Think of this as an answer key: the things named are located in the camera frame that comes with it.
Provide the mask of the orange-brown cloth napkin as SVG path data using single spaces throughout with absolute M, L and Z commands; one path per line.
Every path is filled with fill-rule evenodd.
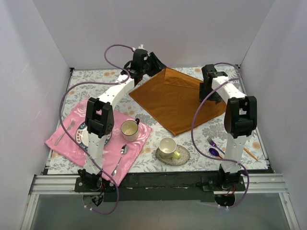
M 200 106 L 201 81 L 166 68 L 130 92 L 130 96 L 174 136 L 191 129 Z

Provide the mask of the purple fork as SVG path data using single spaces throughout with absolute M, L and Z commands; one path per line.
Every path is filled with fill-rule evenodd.
M 222 154 L 225 154 L 225 152 L 221 148 L 219 148 L 217 144 L 210 137 L 208 137 L 207 140 L 211 146 L 217 148 Z

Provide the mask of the orange plastic utensil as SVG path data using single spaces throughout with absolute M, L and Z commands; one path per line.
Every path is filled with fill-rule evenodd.
M 252 154 L 247 148 L 243 148 L 243 149 L 244 149 L 244 151 L 245 151 L 249 156 L 251 156 L 254 160 L 259 161 L 258 158 L 257 158 L 254 154 Z

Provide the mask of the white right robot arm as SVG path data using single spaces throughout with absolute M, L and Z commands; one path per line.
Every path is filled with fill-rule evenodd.
M 211 179 L 204 181 L 204 188 L 208 191 L 219 188 L 229 190 L 240 184 L 241 161 L 247 138 L 257 127 L 257 99 L 246 96 L 231 83 L 228 75 L 217 71 L 213 64 L 201 68 L 203 82 L 200 83 L 199 99 L 226 103 L 224 115 L 224 128 L 227 132 L 225 158 L 227 161 L 220 163 L 219 170 Z

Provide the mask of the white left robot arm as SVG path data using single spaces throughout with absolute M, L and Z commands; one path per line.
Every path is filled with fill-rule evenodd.
M 85 114 L 88 131 L 88 148 L 85 165 L 78 171 L 82 184 L 96 192 L 102 186 L 101 169 L 105 140 L 114 127 L 113 110 L 121 98 L 143 78 L 150 77 L 166 68 L 156 55 L 143 45 L 133 48 L 133 57 L 120 73 L 115 85 L 97 98 L 89 98 Z

